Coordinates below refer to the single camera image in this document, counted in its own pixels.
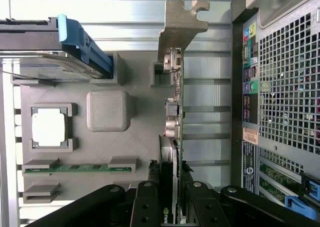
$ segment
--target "barcode label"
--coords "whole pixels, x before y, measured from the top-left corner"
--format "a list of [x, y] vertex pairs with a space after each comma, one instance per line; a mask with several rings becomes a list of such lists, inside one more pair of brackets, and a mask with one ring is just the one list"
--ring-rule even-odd
[[258, 130], [252, 128], [243, 128], [243, 140], [251, 144], [258, 144]]

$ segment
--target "mesh panel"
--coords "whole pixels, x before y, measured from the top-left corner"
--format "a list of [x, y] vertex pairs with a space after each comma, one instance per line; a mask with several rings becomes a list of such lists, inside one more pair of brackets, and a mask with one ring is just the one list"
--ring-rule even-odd
[[259, 134], [320, 155], [320, 33], [311, 15], [259, 42]]
[[297, 162], [291, 161], [290, 159], [287, 159], [281, 155], [278, 155], [276, 153], [273, 153], [271, 151], [265, 150], [263, 148], [260, 148], [260, 155], [288, 170], [291, 170], [296, 173], [304, 172], [304, 166], [302, 164], [299, 164]]

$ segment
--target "blue plastic latch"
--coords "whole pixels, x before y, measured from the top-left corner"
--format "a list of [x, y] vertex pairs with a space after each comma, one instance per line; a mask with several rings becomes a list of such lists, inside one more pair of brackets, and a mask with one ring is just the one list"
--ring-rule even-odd
[[308, 217], [309, 219], [317, 219], [317, 212], [313, 208], [309, 207], [307, 204], [303, 203], [296, 196], [286, 195], [284, 205], [289, 210], [302, 214], [305, 217]]
[[78, 21], [67, 18], [65, 14], [59, 14], [58, 33], [61, 44], [80, 49], [83, 62], [89, 64], [89, 60], [92, 60], [113, 76], [113, 61], [97, 46]]
[[320, 185], [310, 181], [311, 185], [311, 192], [309, 193], [310, 196], [315, 198], [317, 201], [320, 201]]

